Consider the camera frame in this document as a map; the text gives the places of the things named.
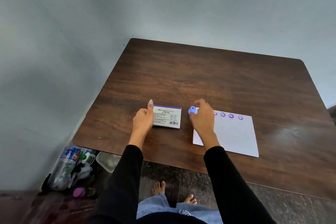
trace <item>person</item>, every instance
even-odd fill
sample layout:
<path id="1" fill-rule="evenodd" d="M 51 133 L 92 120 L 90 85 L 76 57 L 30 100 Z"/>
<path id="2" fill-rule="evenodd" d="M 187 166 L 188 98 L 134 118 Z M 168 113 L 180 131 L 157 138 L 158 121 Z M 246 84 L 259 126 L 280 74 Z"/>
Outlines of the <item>person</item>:
<path id="1" fill-rule="evenodd" d="M 153 126 L 153 101 L 133 118 L 128 145 L 98 198 L 94 214 L 85 224 L 154 224 L 154 223 L 275 223 L 266 208 L 243 180 L 214 132 L 214 112 L 204 99 L 195 101 L 197 114 L 190 120 L 201 138 L 206 153 L 204 162 L 211 179 L 218 210 L 197 205 L 192 195 L 185 203 L 171 208 L 164 195 L 165 183 L 157 183 L 153 197 L 138 204 L 143 155 L 142 145 Z"/>

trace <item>gray wall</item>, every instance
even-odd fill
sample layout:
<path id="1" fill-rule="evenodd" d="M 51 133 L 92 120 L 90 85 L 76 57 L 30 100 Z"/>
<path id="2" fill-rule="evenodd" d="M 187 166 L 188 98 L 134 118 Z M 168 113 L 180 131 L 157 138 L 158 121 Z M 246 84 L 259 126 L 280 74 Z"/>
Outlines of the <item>gray wall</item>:
<path id="1" fill-rule="evenodd" d="M 336 103 L 335 0 L 0 0 L 0 189 L 36 189 L 132 37 L 302 59 Z"/>

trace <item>jeans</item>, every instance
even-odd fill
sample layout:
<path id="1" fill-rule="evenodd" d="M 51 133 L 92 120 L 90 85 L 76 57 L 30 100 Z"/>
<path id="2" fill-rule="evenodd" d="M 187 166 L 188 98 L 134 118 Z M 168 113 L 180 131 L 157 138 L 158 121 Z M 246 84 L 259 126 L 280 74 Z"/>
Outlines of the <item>jeans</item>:
<path id="1" fill-rule="evenodd" d="M 172 212 L 194 216 L 208 224 L 223 224 L 218 210 L 208 208 L 204 205 L 192 205 L 186 203 L 177 203 L 176 208 L 171 208 L 164 194 L 157 194 L 141 201 L 138 205 L 136 218 L 141 218 L 150 213 Z"/>

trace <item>wooden table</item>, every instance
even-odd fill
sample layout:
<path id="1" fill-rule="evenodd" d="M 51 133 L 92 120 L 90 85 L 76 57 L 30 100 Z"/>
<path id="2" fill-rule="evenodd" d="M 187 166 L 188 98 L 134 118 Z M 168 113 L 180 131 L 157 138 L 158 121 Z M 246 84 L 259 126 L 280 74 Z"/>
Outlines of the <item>wooden table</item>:
<path id="1" fill-rule="evenodd" d="M 301 60 L 131 39 L 73 142 L 122 154 L 149 99 L 182 107 L 180 129 L 154 127 L 144 159 L 206 173 L 188 109 L 252 116 L 259 158 L 228 152 L 247 182 L 336 200 L 336 127 Z"/>

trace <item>black sleeve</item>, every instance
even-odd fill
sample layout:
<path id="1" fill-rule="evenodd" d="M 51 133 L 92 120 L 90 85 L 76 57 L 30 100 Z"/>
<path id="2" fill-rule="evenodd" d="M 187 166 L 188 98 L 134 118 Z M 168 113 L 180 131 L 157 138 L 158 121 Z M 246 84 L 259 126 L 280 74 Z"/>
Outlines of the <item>black sleeve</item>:
<path id="1" fill-rule="evenodd" d="M 207 150 L 204 162 L 224 223 L 275 223 L 223 147 Z"/>
<path id="2" fill-rule="evenodd" d="M 106 191 L 98 199 L 94 215 L 85 224 L 135 223 L 143 159 L 137 146 L 126 146 Z"/>

